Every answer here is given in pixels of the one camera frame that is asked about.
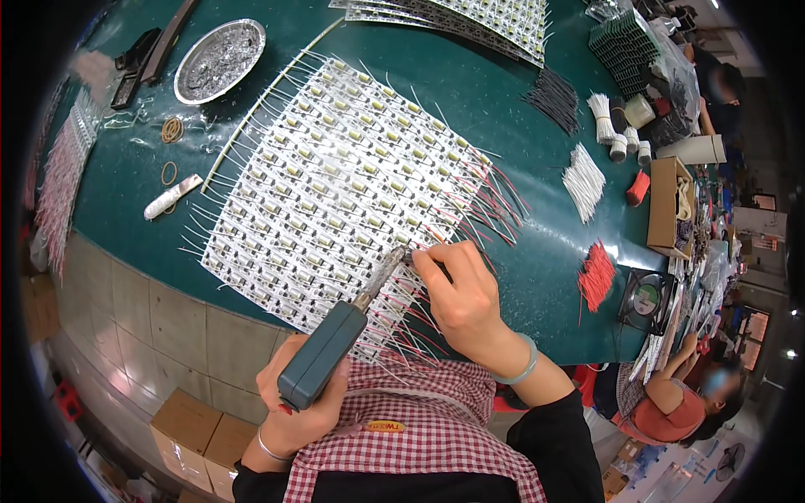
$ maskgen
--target checkered apron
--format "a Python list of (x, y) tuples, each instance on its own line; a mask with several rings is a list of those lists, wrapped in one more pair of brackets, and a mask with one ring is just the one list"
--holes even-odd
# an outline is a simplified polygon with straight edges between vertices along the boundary
[[(632, 373), (633, 367), (634, 363), (621, 363), (621, 366), (617, 371), (617, 383), (615, 385), (617, 411), (621, 415), (622, 422), (628, 424), (640, 435), (643, 435), (647, 439), (651, 439), (650, 436), (640, 431), (640, 429), (632, 422), (632, 412), (634, 412), (634, 408), (637, 407), (640, 402), (648, 398), (646, 388), (643, 386), (642, 378), (639, 375), (634, 379), (634, 381), (629, 381), (629, 375)], [(679, 379), (671, 378), (670, 381), (682, 388), (682, 390), (690, 390), (690, 388)], [(699, 426), (701, 426), (703, 421), (704, 416), (699, 420), (699, 423), (696, 424), (696, 427), (680, 440), (686, 439), (687, 437), (693, 435), (693, 432), (696, 431)]]
[[(285, 503), (310, 501), (319, 472), (487, 473), (514, 480), (520, 501), (547, 501), (534, 465), (486, 429), (495, 392), (487, 370), (441, 361), (426, 373), (402, 367), (395, 374), (409, 386), (379, 365), (353, 362), (338, 424), (296, 455)], [(405, 429), (355, 428), (375, 420)]]

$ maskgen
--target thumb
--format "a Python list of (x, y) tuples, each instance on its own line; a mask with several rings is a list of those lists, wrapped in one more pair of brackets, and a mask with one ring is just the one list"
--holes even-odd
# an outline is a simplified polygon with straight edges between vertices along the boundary
[(341, 410), (341, 403), (344, 401), (344, 393), (347, 391), (347, 381), (349, 378), (349, 359), (341, 360), (341, 363), (336, 367), (336, 371), (330, 377), (330, 382), (324, 387), (321, 392), (319, 401), (315, 407), (327, 412), (335, 412), (336, 416), (338, 411)]

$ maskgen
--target green plastic tray stack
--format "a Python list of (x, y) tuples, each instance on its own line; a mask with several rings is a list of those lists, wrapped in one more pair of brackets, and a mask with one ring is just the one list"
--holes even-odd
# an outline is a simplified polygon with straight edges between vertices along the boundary
[(659, 57), (659, 44), (636, 10), (628, 10), (590, 30), (589, 47), (615, 77), (627, 100), (638, 93), (648, 98), (640, 68)]

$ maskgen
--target green table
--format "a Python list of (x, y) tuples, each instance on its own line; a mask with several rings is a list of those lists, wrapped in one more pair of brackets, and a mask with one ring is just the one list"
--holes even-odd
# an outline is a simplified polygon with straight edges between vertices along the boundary
[[(179, 0), (119, 2), (88, 42), (87, 50), (115, 57), (147, 29), (164, 27)], [(608, 149), (595, 142), (595, 126), (585, 99), (590, 89), (618, 94), (613, 78), (587, 48), (593, 21), (584, 16), (582, 2), (551, 4), (557, 33), (547, 45), (547, 63), (578, 91), (582, 131), (567, 135), (536, 109), (518, 101), (534, 83), (537, 69), (515, 62), (467, 40), (385, 24), (342, 24), (316, 46), (334, 52), (354, 65), (360, 58), (376, 76), (389, 72), (391, 84), (408, 95), (414, 85), (423, 106), (435, 112), (438, 101), (450, 126), (475, 146), (502, 155), (497, 165), (511, 178), (534, 209), (515, 248), (501, 242), (489, 247), (497, 268), (502, 316), (515, 330), (534, 336), (540, 348), (560, 364), (633, 360), (644, 334), (622, 328), (616, 321), (629, 266), (658, 269), (663, 256), (647, 249), (649, 205), (625, 204), (625, 190), (638, 170), (634, 156), (620, 165), (609, 161)], [(205, 177), (216, 158), (205, 148), (222, 145), (260, 92), (300, 48), (306, 46), (342, 13), (318, 2), (200, 2), (170, 55), (162, 82), (143, 86), (138, 98), (146, 124), (124, 130), (101, 129), (90, 156), (76, 201), (74, 228), (101, 248), (145, 274), (205, 302), (232, 311), (284, 324), (262, 311), (196, 263), (196, 257), (178, 251), (180, 234), (192, 225), (195, 202), (215, 208), (194, 191), (176, 211), (145, 221), (142, 211), (163, 190), (162, 165), (175, 161), (179, 177), (193, 172)], [(185, 52), (204, 33), (227, 21), (252, 18), (266, 26), (268, 44), (257, 66), (223, 100), (209, 106), (180, 104), (173, 95), (173, 73)], [(76, 85), (72, 86), (74, 94)], [(65, 102), (71, 101), (68, 93)], [(134, 108), (140, 106), (135, 100)], [(166, 117), (184, 120), (185, 135), (175, 144), (163, 144), (159, 132)], [(204, 122), (212, 122), (205, 128)], [(562, 185), (562, 169), (569, 153), (583, 142), (607, 178), (595, 220), (582, 225)], [(235, 174), (231, 163), (220, 173)], [(600, 238), (617, 259), (618, 274), (597, 314), (583, 309), (576, 272), (587, 250)]]

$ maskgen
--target black hair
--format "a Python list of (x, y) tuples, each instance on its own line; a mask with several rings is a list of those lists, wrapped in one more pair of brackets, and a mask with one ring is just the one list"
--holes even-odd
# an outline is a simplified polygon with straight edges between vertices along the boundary
[(741, 375), (741, 384), (724, 400), (724, 407), (715, 414), (708, 414), (698, 428), (687, 438), (679, 441), (682, 447), (690, 447), (696, 440), (711, 439), (724, 423), (735, 417), (735, 414), (744, 406), (744, 392), (746, 388), (746, 372), (741, 361), (726, 361), (722, 368)]
[(741, 75), (741, 70), (729, 63), (721, 64), (721, 68), (721, 78), (724, 85), (735, 93), (735, 99), (743, 100), (744, 95), (746, 95), (746, 83), (744, 82), (744, 76)]

